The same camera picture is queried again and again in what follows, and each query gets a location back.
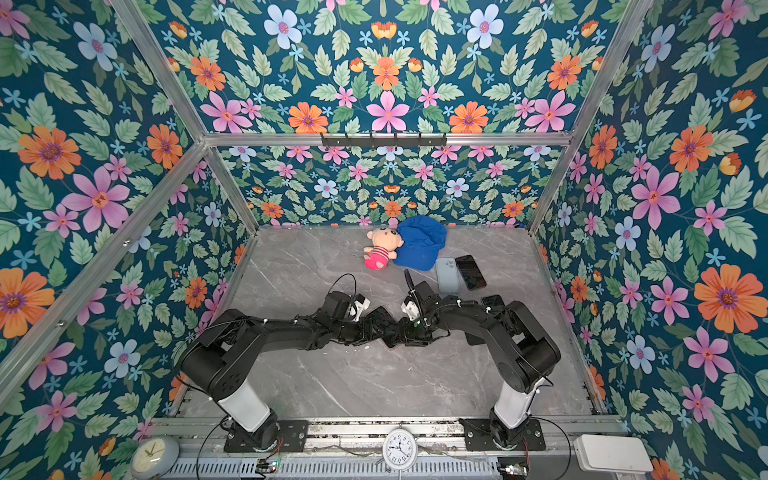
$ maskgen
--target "robotic arm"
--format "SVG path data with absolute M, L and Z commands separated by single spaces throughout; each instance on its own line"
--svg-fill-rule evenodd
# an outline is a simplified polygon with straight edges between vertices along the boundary
M 413 286 L 408 270 L 406 282 L 409 294 L 402 308 L 408 316 L 399 322 L 374 315 L 376 311 L 361 316 L 369 301 L 336 291 L 326 295 L 313 315 L 293 319 L 227 310 L 187 348 L 180 369 L 232 416 L 236 435 L 266 451 L 276 441 L 276 415 L 247 381 L 260 353 L 320 349 L 332 341 L 358 346 L 376 339 L 388 346 L 426 346 L 451 330 L 461 330 L 488 346 L 504 379 L 501 397 L 491 410 L 491 427 L 500 447 L 514 445 L 538 387 L 561 358 L 557 346 L 521 302 L 488 307 L 456 296 L 440 297 L 427 282 Z M 437 329 L 447 335 L 434 337 Z

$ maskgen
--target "clock face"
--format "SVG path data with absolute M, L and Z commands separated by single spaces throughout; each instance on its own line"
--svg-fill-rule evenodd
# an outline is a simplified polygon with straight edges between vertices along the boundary
M 134 453 L 131 466 L 136 472 L 148 472 L 163 458 L 165 453 L 165 441 L 163 439 L 151 439 L 141 444 Z
M 384 442 L 384 455 L 395 469 L 410 468 L 417 453 L 413 435 L 405 430 L 395 430 Z

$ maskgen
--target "plush toy head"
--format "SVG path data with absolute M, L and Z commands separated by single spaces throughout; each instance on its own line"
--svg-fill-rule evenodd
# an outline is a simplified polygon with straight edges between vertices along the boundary
M 381 227 L 368 232 L 368 238 L 373 242 L 374 247 L 384 247 L 390 252 L 402 247 L 405 241 L 397 230 L 389 227 Z

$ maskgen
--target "diagonal metal bar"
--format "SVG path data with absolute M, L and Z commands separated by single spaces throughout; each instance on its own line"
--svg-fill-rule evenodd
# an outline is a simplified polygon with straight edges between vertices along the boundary
M 377 144 L 386 145 L 387 141 L 398 139 L 407 139 L 414 141 L 419 134 L 373 134 L 373 139 Z M 440 134 L 424 134 L 422 138 L 442 138 Z M 371 138 L 370 134 L 328 134 L 325 139 L 338 141 L 339 146 L 344 146 L 344 141 L 365 141 Z M 540 134 L 536 132 L 521 132 L 508 134 L 446 134 L 445 139 L 448 145 L 548 145 L 550 147 L 564 147 L 571 143 L 573 136 L 569 133 L 550 132 Z M 308 147 L 320 147 L 323 145 L 323 138 L 320 135 L 310 134 L 259 134 L 253 132 L 244 132 L 242 134 L 208 134 L 205 136 L 206 144 L 209 147 L 239 147 L 247 145 L 249 147 L 285 147 L 287 145 L 304 145 Z
M 179 118 L 184 123 L 193 141 L 201 141 L 206 134 L 206 128 L 197 110 L 192 105 L 184 88 L 173 70 L 170 69 L 168 58 L 163 48 L 149 27 L 147 20 L 141 14 L 134 0 L 112 0 L 112 7 L 123 22 L 125 29 L 139 49 L 144 61 L 152 70 L 157 83 L 165 92 L 166 97 L 176 109 Z
M 624 10 L 624 15 L 619 21 L 616 33 L 611 39 L 611 44 L 608 45 L 608 50 L 605 52 L 603 65 L 594 79 L 587 98 L 579 109 L 578 116 L 574 122 L 574 129 L 571 131 L 573 141 L 568 145 L 554 166 L 549 182 L 547 182 L 547 186 L 544 188 L 544 192 L 538 201 L 536 215 L 528 225 L 531 233 L 535 233 L 538 230 L 539 225 L 544 220 L 544 216 L 549 211 L 554 196 L 565 179 L 565 175 L 568 173 L 568 165 L 576 157 L 579 148 L 584 143 L 584 137 L 586 137 L 592 120 L 598 112 L 600 103 L 608 93 L 608 88 L 611 86 L 611 82 L 614 80 L 621 62 L 624 61 L 624 57 L 627 55 L 627 51 L 638 29 L 642 26 L 645 14 L 653 3 L 654 0 L 630 0 L 626 10 Z
M 224 165 L 224 159 L 221 157 L 218 149 L 209 148 L 206 153 L 206 160 L 208 166 L 213 171 L 214 175 L 216 175 L 216 179 L 219 180 L 221 190 L 225 193 L 227 198 L 229 198 L 232 208 L 234 208 L 237 215 L 240 216 L 240 220 L 245 223 L 248 234 L 254 235 L 256 231 L 259 230 L 259 225 L 256 223 L 256 219 L 253 218 L 253 213 L 251 213 L 250 208 L 248 208 L 248 203 L 245 200 L 243 191 L 235 183 L 235 179 L 229 169 L 227 169 L 227 166 Z
M 32 370 L 58 342 L 59 337 L 80 310 L 93 298 L 109 274 L 120 263 L 131 243 L 141 237 L 144 228 L 154 220 L 197 166 L 205 146 L 193 144 L 176 166 L 152 190 L 144 202 L 116 231 L 91 262 L 72 280 L 43 317 L 27 332 L 0 364 L 0 411 Z

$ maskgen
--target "floral wall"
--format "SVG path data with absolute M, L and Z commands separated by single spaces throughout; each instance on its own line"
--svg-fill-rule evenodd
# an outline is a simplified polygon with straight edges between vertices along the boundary
M 0 478 L 123 478 L 247 241 L 201 162 L 5 407 Z
M 0 2 L 0 113 L 2 359 L 189 139 L 101 2 Z
M 571 127 L 626 2 L 158 2 L 153 25 L 209 131 Z M 601 105 L 613 113 L 611 98 Z M 224 151 L 261 223 L 523 225 L 559 149 Z
M 653 10 L 544 226 L 563 307 L 655 480 L 768 475 L 768 5 Z

